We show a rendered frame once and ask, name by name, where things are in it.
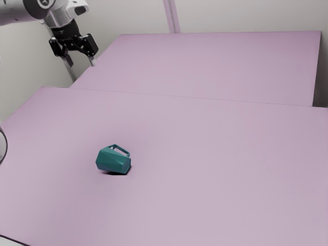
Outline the teal faceted mug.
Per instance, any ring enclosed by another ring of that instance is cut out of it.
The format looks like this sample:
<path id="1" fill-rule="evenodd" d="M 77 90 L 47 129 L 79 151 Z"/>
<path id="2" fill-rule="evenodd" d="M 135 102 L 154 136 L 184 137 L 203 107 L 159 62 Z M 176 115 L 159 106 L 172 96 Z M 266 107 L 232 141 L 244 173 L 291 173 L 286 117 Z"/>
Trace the teal faceted mug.
<path id="1" fill-rule="evenodd" d="M 95 163 L 99 170 L 126 175 L 131 168 L 130 152 L 113 144 L 99 151 Z"/>

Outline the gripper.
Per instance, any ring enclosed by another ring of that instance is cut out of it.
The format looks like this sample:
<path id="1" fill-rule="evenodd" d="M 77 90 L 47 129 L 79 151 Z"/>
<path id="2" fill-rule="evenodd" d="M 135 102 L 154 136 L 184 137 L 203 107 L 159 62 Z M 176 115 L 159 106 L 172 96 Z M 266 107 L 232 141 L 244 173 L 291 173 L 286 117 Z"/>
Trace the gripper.
<path id="1" fill-rule="evenodd" d="M 80 35 L 76 20 L 73 19 L 63 27 L 51 28 L 50 30 L 53 37 L 49 39 L 49 44 L 53 54 L 66 61 L 69 67 L 72 67 L 74 64 L 69 55 L 69 50 L 66 46 L 61 46 L 58 40 L 73 39 L 75 50 L 84 54 L 89 59 L 91 66 L 96 66 L 95 55 L 99 51 L 99 47 L 91 33 L 84 36 Z"/>

